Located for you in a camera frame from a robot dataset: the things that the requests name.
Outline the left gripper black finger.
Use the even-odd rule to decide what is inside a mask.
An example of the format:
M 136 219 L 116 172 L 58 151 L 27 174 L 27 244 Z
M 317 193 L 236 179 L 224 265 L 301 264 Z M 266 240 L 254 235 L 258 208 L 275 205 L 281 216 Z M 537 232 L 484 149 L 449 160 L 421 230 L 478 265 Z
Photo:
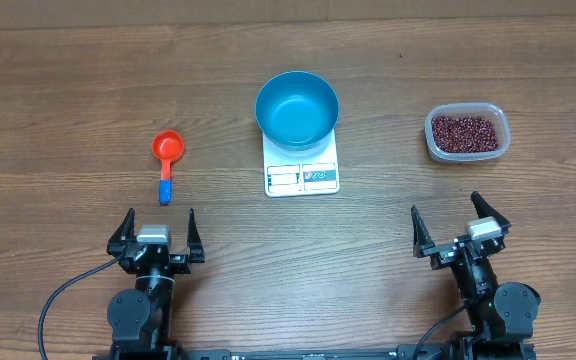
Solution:
M 135 228 L 135 209 L 130 208 L 124 217 L 122 223 L 115 230 L 107 242 L 108 255 L 120 255 L 126 250 L 127 245 L 136 239 L 134 235 Z
M 205 262 L 205 252 L 197 229 L 195 211 L 193 208 L 189 209 L 187 246 L 189 248 L 189 257 L 191 263 Z

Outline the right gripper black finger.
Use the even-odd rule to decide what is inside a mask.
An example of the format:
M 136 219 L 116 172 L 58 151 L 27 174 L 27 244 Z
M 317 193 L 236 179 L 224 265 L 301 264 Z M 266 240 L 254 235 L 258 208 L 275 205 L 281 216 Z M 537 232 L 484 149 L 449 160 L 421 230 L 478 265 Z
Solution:
M 478 191 L 473 191 L 471 193 L 470 200 L 480 219 L 492 217 L 501 228 L 502 233 L 508 233 L 508 229 L 511 227 L 510 221 L 489 205 Z
M 435 243 L 415 206 L 411 207 L 411 219 L 413 225 L 413 255 L 417 258 L 428 256 L 430 250 L 435 247 Z

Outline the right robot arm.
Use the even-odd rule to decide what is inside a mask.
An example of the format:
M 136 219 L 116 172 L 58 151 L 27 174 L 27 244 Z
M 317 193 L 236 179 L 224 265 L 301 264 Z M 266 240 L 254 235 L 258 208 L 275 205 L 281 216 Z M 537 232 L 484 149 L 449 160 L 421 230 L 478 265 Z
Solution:
M 541 296 L 519 282 L 499 283 L 489 257 L 505 249 L 511 222 L 474 191 L 470 195 L 478 218 L 450 244 L 437 245 L 416 207 L 411 208 L 413 255 L 428 257 L 431 268 L 449 268 L 463 304 L 433 325 L 413 346 L 413 359 L 534 359 L 533 336 Z M 435 331 L 460 313 L 471 329 L 454 333 L 445 344 L 430 344 Z

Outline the red scoop with blue handle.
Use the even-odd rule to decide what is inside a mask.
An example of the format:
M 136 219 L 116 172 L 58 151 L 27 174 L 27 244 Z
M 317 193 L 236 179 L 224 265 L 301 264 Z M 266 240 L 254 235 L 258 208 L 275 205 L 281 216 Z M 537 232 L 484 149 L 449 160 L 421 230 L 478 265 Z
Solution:
M 151 148 L 161 162 L 159 203 L 167 206 L 172 199 L 172 166 L 183 157 L 185 144 L 179 133 L 165 130 L 154 137 Z

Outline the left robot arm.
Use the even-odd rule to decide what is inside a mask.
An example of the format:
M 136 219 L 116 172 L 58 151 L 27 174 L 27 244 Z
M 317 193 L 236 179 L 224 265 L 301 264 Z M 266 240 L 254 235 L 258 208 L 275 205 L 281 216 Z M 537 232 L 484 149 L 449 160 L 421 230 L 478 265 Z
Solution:
M 107 242 L 107 253 L 135 285 L 117 293 L 107 307 L 112 328 L 111 359 L 184 359 L 182 346 L 170 339 L 175 277 L 205 261 L 195 213 L 189 211 L 187 254 L 174 254 L 167 225 L 135 230 L 135 211 L 129 210 Z

